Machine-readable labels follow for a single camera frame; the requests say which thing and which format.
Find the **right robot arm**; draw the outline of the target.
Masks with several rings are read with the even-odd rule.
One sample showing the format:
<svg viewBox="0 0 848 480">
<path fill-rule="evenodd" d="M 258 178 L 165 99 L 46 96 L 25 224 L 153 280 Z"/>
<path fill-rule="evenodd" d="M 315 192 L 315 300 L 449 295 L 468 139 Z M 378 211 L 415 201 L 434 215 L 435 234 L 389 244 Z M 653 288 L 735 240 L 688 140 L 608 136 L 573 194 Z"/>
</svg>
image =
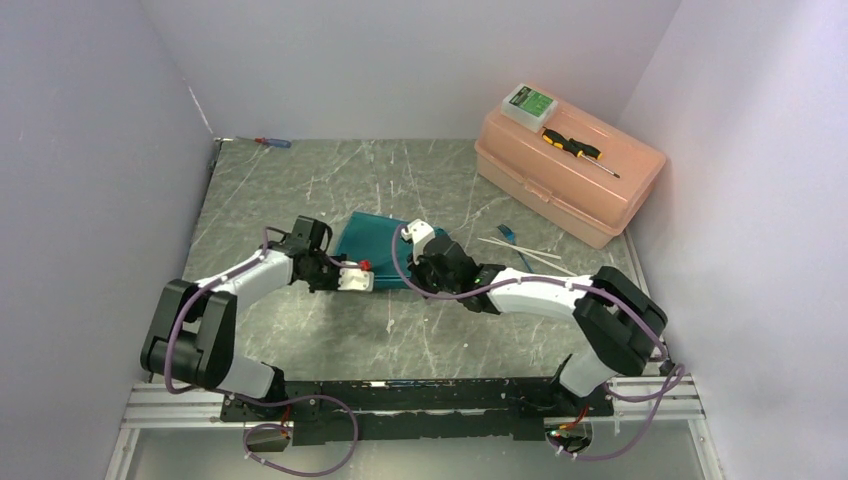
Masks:
<svg viewBox="0 0 848 480">
<path fill-rule="evenodd" d="M 475 313 L 532 314 L 576 322 L 587 343 L 561 364 L 551 388 L 557 411 L 574 415 L 590 394 L 617 375 L 643 373 L 668 317 L 614 267 L 593 275 L 532 274 L 500 264 L 477 263 L 447 235 L 417 235 L 411 226 L 395 242 L 411 245 L 407 285 L 422 296 L 456 301 Z"/>
</svg>

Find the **blue plastic utensil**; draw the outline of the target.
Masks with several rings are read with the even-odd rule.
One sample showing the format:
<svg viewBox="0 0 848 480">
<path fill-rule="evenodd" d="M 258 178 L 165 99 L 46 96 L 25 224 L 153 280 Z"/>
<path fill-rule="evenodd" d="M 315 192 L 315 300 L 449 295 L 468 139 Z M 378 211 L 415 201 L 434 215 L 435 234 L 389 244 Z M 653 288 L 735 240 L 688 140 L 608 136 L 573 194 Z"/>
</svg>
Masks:
<svg viewBox="0 0 848 480">
<path fill-rule="evenodd" d="M 500 224 L 500 225 L 497 226 L 497 229 L 509 244 L 511 244 L 513 246 L 517 245 L 515 233 L 512 231 L 512 229 L 510 227 L 508 227 L 505 224 Z M 524 253 L 521 252 L 521 251 L 517 251 L 517 254 L 518 254 L 519 258 L 522 260 L 524 266 L 526 267 L 526 271 L 533 273 L 534 270 L 531 267 L 529 261 L 527 260 L 527 257 L 524 255 Z"/>
</svg>

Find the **white plastic utensil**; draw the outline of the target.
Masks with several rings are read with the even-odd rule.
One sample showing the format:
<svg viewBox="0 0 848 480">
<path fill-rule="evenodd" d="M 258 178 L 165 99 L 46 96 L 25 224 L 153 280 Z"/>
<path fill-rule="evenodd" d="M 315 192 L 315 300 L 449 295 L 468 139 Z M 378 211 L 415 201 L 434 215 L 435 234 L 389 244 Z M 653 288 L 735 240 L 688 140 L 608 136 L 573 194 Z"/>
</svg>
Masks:
<svg viewBox="0 0 848 480">
<path fill-rule="evenodd" d="M 537 251 L 537 250 L 532 250 L 532 249 L 525 248 L 525 247 L 520 247 L 520 246 L 514 245 L 512 243 L 509 243 L 505 240 L 500 240 L 500 239 L 491 238 L 491 237 L 490 238 L 478 237 L 477 240 L 485 242 L 485 243 L 493 244 L 493 245 L 499 245 L 499 246 L 507 247 L 507 248 L 510 248 L 512 250 L 515 250 L 515 251 L 518 251 L 518 252 L 521 252 L 521 253 L 532 254 L 532 255 L 535 255 L 536 257 L 546 257 L 546 258 L 551 258 L 551 259 L 555 259 L 555 260 L 562 260 L 562 257 L 559 256 L 559 255 L 547 253 L 547 252 L 542 252 L 542 251 Z"/>
<path fill-rule="evenodd" d="M 532 255 L 532 254 L 525 254 L 525 253 L 524 253 L 524 255 L 525 255 L 527 258 L 530 258 L 530 259 L 536 260 L 537 262 L 539 262 L 539 263 L 541 263 L 541 264 L 543 264 L 543 265 L 546 265 L 546 266 L 548 266 L 548 267 L 550 267 L 550 268 L 552 268 L 552 269 L 555 269 L 555 270 L 557 270 L 557 271 L 559 271 L 559 272 L 565 273 L 565 274 L 566 274 L 566 275 L 568 275 L 568 276 L 577 276 L 577 273 L 575 273 L 575 272 L 573 272 L 573 271 L 571 271 L 571 270 L 567 269 L 565 266 L 560 265 L 559 263 L 557 263 L 557 261 L 558 261 L 558 260 L 551 259 L 551 258 L 546 258 L 546 257 L 536 257 L 535 255 Z"/>
</svg>

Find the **yellow black screwdriver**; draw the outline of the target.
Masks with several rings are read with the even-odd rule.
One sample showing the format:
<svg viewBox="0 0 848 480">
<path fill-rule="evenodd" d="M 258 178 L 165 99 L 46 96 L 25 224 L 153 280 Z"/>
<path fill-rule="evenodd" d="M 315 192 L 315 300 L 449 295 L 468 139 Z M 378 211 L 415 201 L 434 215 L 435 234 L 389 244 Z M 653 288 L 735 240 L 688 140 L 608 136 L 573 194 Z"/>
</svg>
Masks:
<svg viewBox="0 0 848 480">
<path fill-rule="evenodd" d="M 559 150 L 567 152 L 578 159 L 584 159 L 592 165 L 600 168 L 602 171 L 612 175 L 614 178 L 620 179 L 619 173 L 611 168 L 603 165 L 600 160 L 603 153 L 596 147 L 577 141 L 572 137 L 566 137 L 556 130 L 548 127 L 543 127 L 541 132 L 542 139 Z"/>
</svg>

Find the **green white small box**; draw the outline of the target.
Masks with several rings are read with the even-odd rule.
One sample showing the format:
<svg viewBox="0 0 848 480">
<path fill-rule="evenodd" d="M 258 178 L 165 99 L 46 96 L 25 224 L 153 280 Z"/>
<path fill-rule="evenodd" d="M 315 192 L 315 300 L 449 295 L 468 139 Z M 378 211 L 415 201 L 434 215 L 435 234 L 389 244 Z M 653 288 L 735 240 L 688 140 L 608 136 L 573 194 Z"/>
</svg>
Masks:
<svg viewBox="0 0 848 480">
<path fill-rule="evenodd" d="M 517 85 L 500 107 L 502 115 L 533 133 L 538 133 L 556 113 L 558 100 L 525 83 Z"/>
</svg>

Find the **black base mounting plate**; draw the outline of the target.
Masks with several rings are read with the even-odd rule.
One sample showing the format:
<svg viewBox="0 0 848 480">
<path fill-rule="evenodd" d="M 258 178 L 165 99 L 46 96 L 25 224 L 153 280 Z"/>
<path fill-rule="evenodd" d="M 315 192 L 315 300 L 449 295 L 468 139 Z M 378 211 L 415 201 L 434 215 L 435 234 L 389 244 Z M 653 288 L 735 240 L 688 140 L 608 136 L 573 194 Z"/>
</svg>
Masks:
<svg viewBox="0 0 848 480">
<path fill-rule="evenodd" d="M 602 388 L 585 398 L 548 377 L 290 381 L 291 407 L 262 407 L 225 399 L 226 424 L 288 419 L 296 446 L 360 441 L 510 437 L 536 441 L 546 427 L 578 416 L 610 417 Z"/>
</svg>

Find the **blue red screwdriver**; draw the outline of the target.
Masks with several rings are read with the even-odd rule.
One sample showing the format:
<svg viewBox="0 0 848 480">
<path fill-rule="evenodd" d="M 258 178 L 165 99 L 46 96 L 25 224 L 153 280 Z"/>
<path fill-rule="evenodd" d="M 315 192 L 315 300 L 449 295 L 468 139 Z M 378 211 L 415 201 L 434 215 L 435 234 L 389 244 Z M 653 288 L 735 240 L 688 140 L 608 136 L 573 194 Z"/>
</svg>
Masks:
<svg viewBox="0 0 848 480">
<path fill-rule="evenodd" d="M 272 148 L 282 148 L 289 149 L 292 147 L 292 142 L 289 140 L 276 139 L 276 138 L 266 138 L 266 137 L 256 137 L 256 138 L 247 138 L 247 137 L 235 137 L 235 140 L 238 141 L 249 141 L 258 145 L 263 145 L 266 147 Z"/>
</svg>

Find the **pink plastic toolbox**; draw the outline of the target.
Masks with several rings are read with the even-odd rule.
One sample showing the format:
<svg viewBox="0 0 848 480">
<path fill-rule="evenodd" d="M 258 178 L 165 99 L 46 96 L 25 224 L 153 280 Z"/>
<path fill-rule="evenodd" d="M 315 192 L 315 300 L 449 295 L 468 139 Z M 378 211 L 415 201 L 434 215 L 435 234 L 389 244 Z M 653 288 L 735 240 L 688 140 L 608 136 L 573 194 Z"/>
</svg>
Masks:
<svg viewBox="0 0 848 480">
<path fill-rule="evenodd" d="M 552 147 L 508 119 L 497 106 L 475 142 L 478 173 L 587 245 L 600 249 L 619 236 L 654 188 L 667 162 L 660 151 L 553 94 L 559 102 L 543 127 L 598 148 L 600 162 L 621 178 Z"/>
</svg>

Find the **teal cloth napkin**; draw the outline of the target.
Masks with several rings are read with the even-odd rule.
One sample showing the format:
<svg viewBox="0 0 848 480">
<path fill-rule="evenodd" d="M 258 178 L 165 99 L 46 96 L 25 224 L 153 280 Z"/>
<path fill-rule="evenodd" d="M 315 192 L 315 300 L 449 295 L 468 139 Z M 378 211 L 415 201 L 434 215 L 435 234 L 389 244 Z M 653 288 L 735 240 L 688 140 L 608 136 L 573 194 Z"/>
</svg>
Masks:
<svg viewBox="0 0 848 480">
<path fill-rule="evenodd" d="M 422 247 L 405 243 L 395 232 L 397 227 L 405 225 L 402 220 L 356 211 L 343 229 L 333 256 L 345 254 L 347 261 L 372 271 L 375 277 L 373 291 L 406 289 L 412 283 L 407 256 Z M 436 236 L 445 233 L 432 227 Z"/>
</svg>

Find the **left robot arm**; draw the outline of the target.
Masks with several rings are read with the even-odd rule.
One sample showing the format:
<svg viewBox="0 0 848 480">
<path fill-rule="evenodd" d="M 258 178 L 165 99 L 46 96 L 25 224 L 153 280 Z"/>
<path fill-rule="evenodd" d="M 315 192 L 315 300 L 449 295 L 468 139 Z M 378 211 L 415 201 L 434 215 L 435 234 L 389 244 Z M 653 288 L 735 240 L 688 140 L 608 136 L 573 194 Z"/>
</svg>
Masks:
<svg viewBox="0 0 848 480">
<path fill-rule="evenodd" d="M 248 398 L 264 420 L 287 406 L 284 372 L 236 354 L 239 314 L 265 296 L 304 282 L 311 292 L 335 291 L 347 267 L 326 249 L 332 228 L 299 216 L 277 241 L 267 227 L 259 248 L 225 271 L 197 281 L 175 279 L 160 295 L 140 352 L 143 370 L 163 377 L 172 394 L 198 388 Z"/>
</svg>

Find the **aluminium frame rail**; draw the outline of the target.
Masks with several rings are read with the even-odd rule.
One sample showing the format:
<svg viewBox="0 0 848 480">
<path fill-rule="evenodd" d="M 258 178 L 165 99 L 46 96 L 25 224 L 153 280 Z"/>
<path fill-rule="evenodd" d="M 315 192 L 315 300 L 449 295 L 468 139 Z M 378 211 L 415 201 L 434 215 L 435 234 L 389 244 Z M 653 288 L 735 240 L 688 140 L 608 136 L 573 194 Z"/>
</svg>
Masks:
<svg viewBox="0 0 848 480">
<path fill-rule="evenodd" d="M 647 380 L 622 382 L 617 385 L 624 393 L 644 393 L 647 387 L 659 386 L 657 382 Z M 612 400 L 613 413 L 608 416 L 593 416 L 594 422 L 613 422 L 616 425 L 624 422 L 641 422 L 644 420 L 655 402 L 628 403 L 618 399 Z M 172 395 L 163 384 L 141 383 L 133 387 L 127 401 L 122 429 L 168 429 L 168 428 L 239 428 L 258 425 L 261 420 L 246 419 L 225 420 L 222 411 L 225 407 L 225 396 L 209 392 L 189 392 L 182 395 Z M 413 413 L 431 413 L 436 416 L 446 416 L 448 413 L 463 413 L 482 415 L 482 409 L 476 410 L 418 410 Z M 661 401 L 654 422 L 692 422 L 706 420 L 706 414 L 695 388 L 694 381 L 684 382 L 667 394 Z"/>
</svg>

